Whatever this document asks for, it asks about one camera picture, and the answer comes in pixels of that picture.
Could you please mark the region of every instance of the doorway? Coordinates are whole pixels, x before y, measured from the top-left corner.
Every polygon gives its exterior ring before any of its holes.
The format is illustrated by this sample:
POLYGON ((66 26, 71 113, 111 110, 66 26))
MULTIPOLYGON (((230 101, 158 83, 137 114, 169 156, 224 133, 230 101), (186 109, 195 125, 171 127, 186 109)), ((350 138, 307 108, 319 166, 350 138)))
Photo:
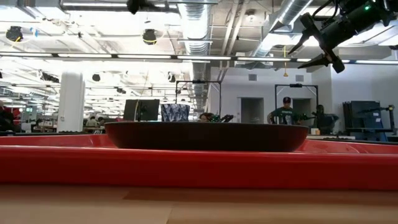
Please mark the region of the doorway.
MULTIPOLYGON (((301 115, 306 114, 308 117, 311 115, 311 99, 293 99, 292 107, 295 113, 301 115)), ((313 124, 313 119, 302 121, 302 125, 311 126, 313 124)))
POLYGON ((241 123, 264 124, 263 98, 241 98, 241 123))

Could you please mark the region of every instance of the door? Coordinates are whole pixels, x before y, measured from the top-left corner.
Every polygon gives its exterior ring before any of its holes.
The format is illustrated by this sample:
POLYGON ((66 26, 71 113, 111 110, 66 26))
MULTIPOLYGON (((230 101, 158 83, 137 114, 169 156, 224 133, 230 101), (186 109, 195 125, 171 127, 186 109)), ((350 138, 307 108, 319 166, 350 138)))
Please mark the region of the door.
POLYGON ((241 123, 264 123, 264 99, 241 98, 241 123))

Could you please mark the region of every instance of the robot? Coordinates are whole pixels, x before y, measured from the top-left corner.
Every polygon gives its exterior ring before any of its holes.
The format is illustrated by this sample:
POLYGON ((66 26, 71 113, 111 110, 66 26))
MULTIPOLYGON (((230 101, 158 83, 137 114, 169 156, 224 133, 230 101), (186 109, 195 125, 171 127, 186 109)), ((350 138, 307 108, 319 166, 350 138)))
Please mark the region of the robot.
POLYGON ((305 13, 300 17, 305 28, 302 32, 303 36, 289 54, 314 36, 324 54, 303 63, 299 68, 328 66, 331 63, 335 71, 340 73, 345 66, 333 49, 352 36, 371 29, 380 21, 384 26, 388 26, 391 20, 396 19, 396 12, 398 12, 398 0, 329 0, 312 15, 305 13), (316 14, 332 2, 335 4, 334 15, 325 20, 318 18, 316 14), (340 15, 336 16, 338 9, 340 9, 340 15), (320 29, 315 25, 315 21, 323 21, 320 29))

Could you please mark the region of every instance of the dark red bowl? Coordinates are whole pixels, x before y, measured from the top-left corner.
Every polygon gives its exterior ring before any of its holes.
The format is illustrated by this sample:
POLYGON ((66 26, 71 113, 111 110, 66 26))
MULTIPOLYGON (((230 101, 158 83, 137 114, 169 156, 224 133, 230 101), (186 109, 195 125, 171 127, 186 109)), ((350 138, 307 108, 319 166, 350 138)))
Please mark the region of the dark red bowl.
POLYGON ((308 128, 276 124, 116 122, 105 124, 123 149, 292 152, 308 128))

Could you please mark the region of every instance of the silver ductwork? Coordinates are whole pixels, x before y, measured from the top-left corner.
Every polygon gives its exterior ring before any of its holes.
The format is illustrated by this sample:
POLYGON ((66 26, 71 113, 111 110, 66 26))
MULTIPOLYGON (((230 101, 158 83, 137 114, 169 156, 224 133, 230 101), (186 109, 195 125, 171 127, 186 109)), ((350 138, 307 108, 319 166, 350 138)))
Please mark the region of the silver ductwork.
MULTIPOLYGON (((201 42, 209 38, 210 4, 178 4, 182 17, 184 39, 191 39, 185 43, 185 49, 189 55, 207 55, 209 53, 208 42, 201 42)), ((192 63, 194 80, 210 80, 210 70, 207 63, 192 63)), ((203 109, 206 104, 206 93, 203 91, 208 85, 193 85, 193 92, 197 102, 197 108, 203 109)))
POLYGON ((279 11, 267 17, 263 28, 264 39, 257 46, 255 51, 253 51, 251 56, 265 57, 273 47, 272 43, 267 39, 269 32, 294 23, 312 1, 313 0, 284 0, 279 11))

